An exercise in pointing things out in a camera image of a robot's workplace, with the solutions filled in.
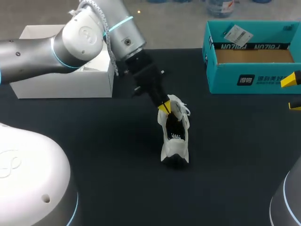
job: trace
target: black tabletop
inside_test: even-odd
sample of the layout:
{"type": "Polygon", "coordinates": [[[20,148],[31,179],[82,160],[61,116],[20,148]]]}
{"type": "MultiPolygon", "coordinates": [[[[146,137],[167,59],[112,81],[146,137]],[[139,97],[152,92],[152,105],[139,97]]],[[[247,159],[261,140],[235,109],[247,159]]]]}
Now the black tabletop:
{"type": "Polygon", "coordinates": [[[1,86],[0,122],[64,149],[85,226],[269,226],[271,197],[301,155],[301,113],[287,105],[297,97],[211,95],[200,49],[148,52],[191,111],[187,169],[160,162],[157,110],[129,97],[130,77],[101,99],[18,100],[1,86]]]}

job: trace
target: white box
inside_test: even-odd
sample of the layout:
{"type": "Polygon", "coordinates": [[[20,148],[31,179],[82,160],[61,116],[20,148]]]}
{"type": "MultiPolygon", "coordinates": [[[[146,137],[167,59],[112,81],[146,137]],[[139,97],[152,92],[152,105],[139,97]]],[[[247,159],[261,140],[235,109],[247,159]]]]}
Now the white box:
{"type": "MultiPolygon", "coordinates": [[[[51,37],[57,34],[63,26],[26,26],[20,39],[51,37]]],[[[44,74],[13,82],[10,85],[19,99],[112,97],[113,80],[114,68],[104,44],[101,53],[77,71],[69,74],[44,74]]]]}

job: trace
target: sneaker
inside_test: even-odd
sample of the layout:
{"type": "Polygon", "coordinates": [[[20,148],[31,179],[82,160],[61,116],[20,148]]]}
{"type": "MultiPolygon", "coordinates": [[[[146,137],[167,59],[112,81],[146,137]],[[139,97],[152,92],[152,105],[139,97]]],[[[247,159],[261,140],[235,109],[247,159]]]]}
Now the sneaker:
{"type": "Polygon", "coordinates": [[[167,115],[159,110],[158,123],[163,128],[164,144],[161,152],[161,161],[184,160],[189,163],[188,154],[188,129],[190,115],[189,109],[175,95],[168,95],[171,103],[171,113],[167,115]]]}

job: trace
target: floor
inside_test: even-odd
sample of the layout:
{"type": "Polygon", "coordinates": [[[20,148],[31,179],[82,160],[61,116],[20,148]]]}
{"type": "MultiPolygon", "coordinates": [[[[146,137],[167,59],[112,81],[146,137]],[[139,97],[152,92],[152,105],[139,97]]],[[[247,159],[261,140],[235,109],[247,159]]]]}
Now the floor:
{"type": "MultiPolygon", "coordinates": [[[[144,34],[147,48],[199,48],[205,22],[213,19],[202,0],[162,4],[143,0],[124,2],[144,34]]],[[[64,24],[71,17],[68,11],[77,5],[78,0],[1,0],[0,39],[18,38],[26,25],[64,24]]],[[[228,19],[294,20],[301,17],[300,0],[272,0],[268,4],[240,0],[235,7],[228,19]]]]}

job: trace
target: teal cardboard box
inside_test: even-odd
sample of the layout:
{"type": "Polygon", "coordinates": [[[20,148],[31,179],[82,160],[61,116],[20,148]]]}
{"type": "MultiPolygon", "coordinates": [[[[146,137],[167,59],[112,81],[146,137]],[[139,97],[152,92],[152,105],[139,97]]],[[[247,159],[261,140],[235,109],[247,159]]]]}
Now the teal cardboard box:
{"type": "Polygon", "coordinates": [[[301,94],[301,86],[280,85],[301,70],[300,22],[208,21],[203,59],[213,94],[301,94]],[[225,36],[235,25],[242,32],[231,42],[225,36]],[[249,33],[245,45],[234,44],[249,33]]]}

